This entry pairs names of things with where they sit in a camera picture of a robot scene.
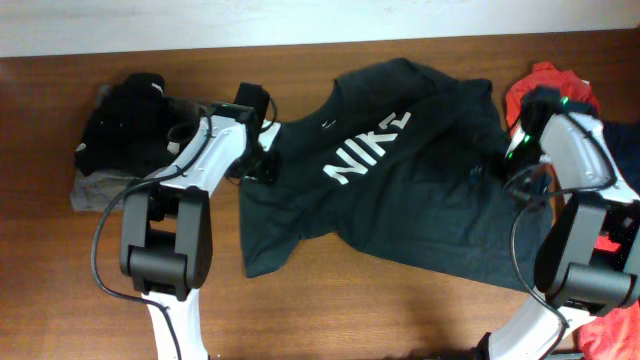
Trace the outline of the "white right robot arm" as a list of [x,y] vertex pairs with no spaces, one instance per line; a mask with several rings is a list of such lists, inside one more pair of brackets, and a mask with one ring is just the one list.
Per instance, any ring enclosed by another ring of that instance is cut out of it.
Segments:
[[514,317],[487,333],[475,359],[548,359],[572,332],[639,299],[639,195],[626,182],[587,103],[538,86],[522,99],[517,129],[498,162],[503,189],[521,201],[515,236],[531,210],[566,203],[535,256]]

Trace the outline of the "black folded garment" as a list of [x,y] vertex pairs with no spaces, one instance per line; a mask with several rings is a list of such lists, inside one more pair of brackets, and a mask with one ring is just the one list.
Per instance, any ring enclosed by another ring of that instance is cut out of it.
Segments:
[[84,129],[76,168],[85,176],[116,170],[145,177],[175,161],[198,129],[201,104],[164,90],[155,73],[134,73],[110,88]]

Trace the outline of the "red shirt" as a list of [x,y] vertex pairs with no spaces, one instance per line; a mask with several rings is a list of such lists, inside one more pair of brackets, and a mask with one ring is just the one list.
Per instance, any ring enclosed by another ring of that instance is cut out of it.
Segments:
[[548,96],[556,96],[567,103],[586,106],[583,112],[598,117],[601,104],[587,80],[581,79],[572,70],[559,70],[551,62],[538,62],[524,78],[517,80],[505,95],[505,121],[510,136],[519,127],[518,120],[524,99],[538,91]]

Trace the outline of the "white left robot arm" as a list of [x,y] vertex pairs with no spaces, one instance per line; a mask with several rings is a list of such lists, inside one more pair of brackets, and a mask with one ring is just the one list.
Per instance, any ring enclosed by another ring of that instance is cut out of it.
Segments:
[[168,132],[177,158],[123,198],[120,268],[151,316],[161,359],[206,359],[200,289],[211,268],[210,199],[225,178],[271,183],[276,110],[260,85],[243,83],[231,103],[199,108]]

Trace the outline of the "dark green Nike t-shirt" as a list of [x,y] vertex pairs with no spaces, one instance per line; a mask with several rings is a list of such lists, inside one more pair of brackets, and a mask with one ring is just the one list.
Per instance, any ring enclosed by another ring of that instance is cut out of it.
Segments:
[[248,277],[279,270],[329,233],[385,260],[521,291],[552,212],[531,210],[497,175],[509,138],[487,79],[459,80],[396,58],[338,77],[314,113],[282,125],[271,184],[239,187]]

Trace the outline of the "grey folded garment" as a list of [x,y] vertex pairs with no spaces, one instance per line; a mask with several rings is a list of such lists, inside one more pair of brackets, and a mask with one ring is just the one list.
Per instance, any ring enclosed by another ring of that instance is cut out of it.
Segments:
[[141,177],[119,170],[98,170],[90,175],[77,170],[69,195],[71,208],[76,212],[103,212],[134,180]]

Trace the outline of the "navy blue garment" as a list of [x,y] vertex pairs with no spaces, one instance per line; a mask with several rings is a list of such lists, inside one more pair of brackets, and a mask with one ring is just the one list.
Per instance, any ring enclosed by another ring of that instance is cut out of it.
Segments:
[[639,123],[606,123],[606,145],[628,185],[639,193],[640,135]]

